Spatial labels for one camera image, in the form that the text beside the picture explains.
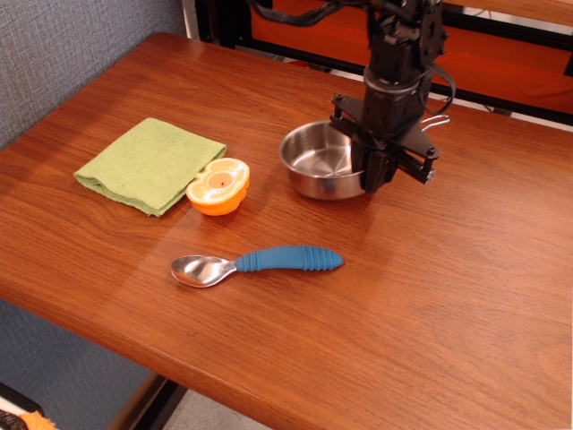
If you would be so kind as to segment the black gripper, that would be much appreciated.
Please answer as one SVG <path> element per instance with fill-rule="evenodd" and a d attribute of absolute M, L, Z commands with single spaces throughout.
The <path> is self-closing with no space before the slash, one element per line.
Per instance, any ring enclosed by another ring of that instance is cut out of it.
<path fill-rule="evenodd" d="M 391 84 L 364 73 L 362 99 L 337 94 L 330 125 L 351 139 L 352 170 L 364 172 L 363 189 L 376 193 L 398 170 L 426 184 L 438 147 L 422 129 L 433 72 Z"/>

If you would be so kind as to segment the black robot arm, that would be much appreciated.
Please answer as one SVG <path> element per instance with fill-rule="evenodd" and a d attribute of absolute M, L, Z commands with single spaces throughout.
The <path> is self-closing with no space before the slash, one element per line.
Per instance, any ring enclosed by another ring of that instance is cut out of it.
<path fill-rule="evenodd" d="M 440 1 L 371 1 L 368 14 L 370 62 L 363 70 L 365 93 L 333 97 L 330 124 L 351 140 L 351 163 L 362 188 L 377 192 L 402 170 L 423 184 L 434 176 L 440 150 L 423 130 L 423 116 L 442 116 L 428 106 L 432 79 L 451 76 L 436 59 L 449 34 Z"/>

